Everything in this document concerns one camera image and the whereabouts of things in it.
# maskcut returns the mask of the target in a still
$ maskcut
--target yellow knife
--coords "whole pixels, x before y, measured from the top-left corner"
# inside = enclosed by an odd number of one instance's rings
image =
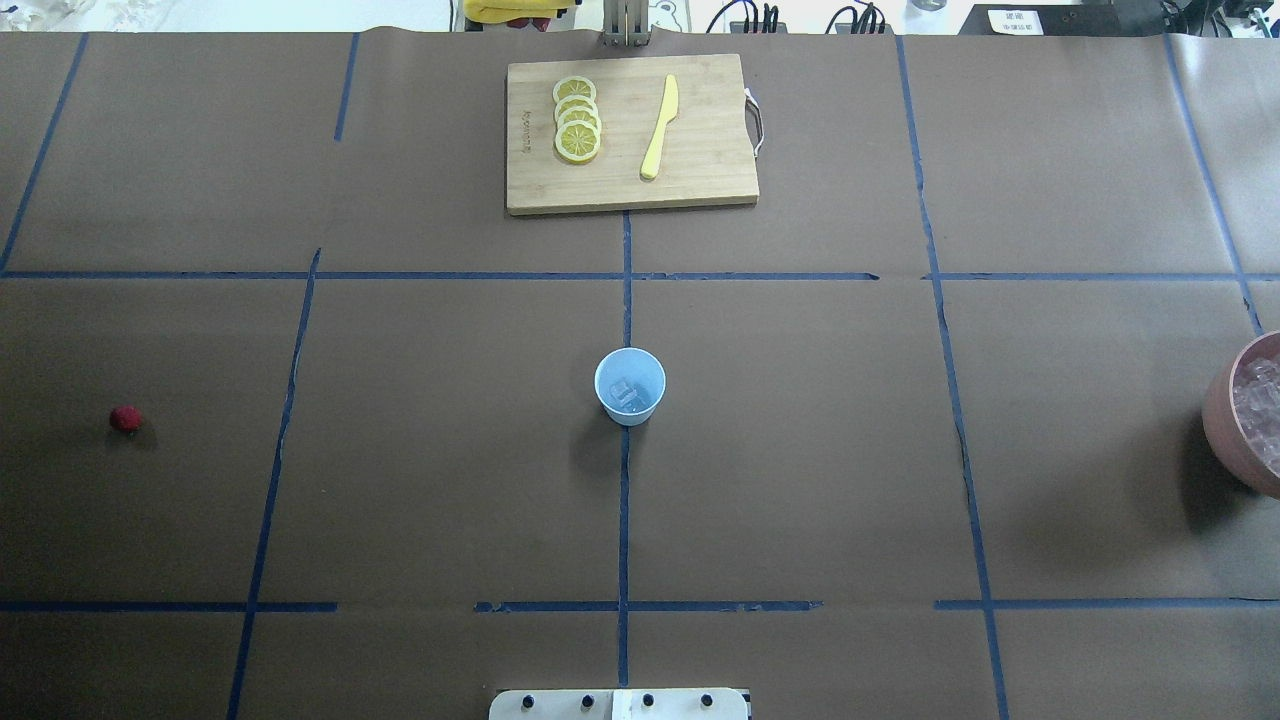
[[[658,177],[658,165],[662,164],[662,141],[667,137],[667,123],[676,119],[680,111],[680,87],[676,86],[676,76],[667,76],[667,86],[662,91],[662,109],[658,110],[658,124],[653,128],[653,140],[649,141],[649,150],[640,163],[640,177],[653,179]]]

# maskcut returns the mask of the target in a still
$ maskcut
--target cutting board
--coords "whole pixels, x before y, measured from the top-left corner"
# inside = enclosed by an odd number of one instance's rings
[[[667,74],[680,114],[667,126],[662,170],[640,178]],[[567,76],[595,83],[604,136],[590,163],[556,154],[552,88]],[[741,205],[760,197],[746,133],[737,55],[516,63],[507,67],[507,210],[512,215]]]

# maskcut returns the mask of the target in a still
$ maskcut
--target blue cup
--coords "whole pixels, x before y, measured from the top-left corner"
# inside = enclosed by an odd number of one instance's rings
[[[620,425],[648,420],[666,391],[662,363],[639,347],[614,350],[595,368],[595,397]]]

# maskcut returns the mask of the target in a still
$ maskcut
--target yellow towel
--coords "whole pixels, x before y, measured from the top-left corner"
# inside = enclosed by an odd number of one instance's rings
[[[520,18],[554,18],[573,0],[465,0],[462,13],[476,23],[504,23]]]

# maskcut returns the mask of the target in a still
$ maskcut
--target pink bowl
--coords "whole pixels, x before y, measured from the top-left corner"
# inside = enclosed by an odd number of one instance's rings
[[[1201,413],[1204,421],[1204,434],[1208,436],[1213,455],[1217,455],[1222,465],[1226,465],[1226,469],[1244,484],[1275,498],[1280,498],[1280,477],[1272,473],[1245,442],[1244,430],[1240,429],[1240,418],[1235,414],[1235,405],[1231,402],[1231,391],[1235,387],[1235,373],[1240,365],[1248,365],[1261,356],[1276,357],[1277,355],[1280,355],[1280,332],[1267,333],[1244,346],[1235,360],[1228,363],[1226,368],[1222,368],[1222,372],[1208,386],[1204,407]]]

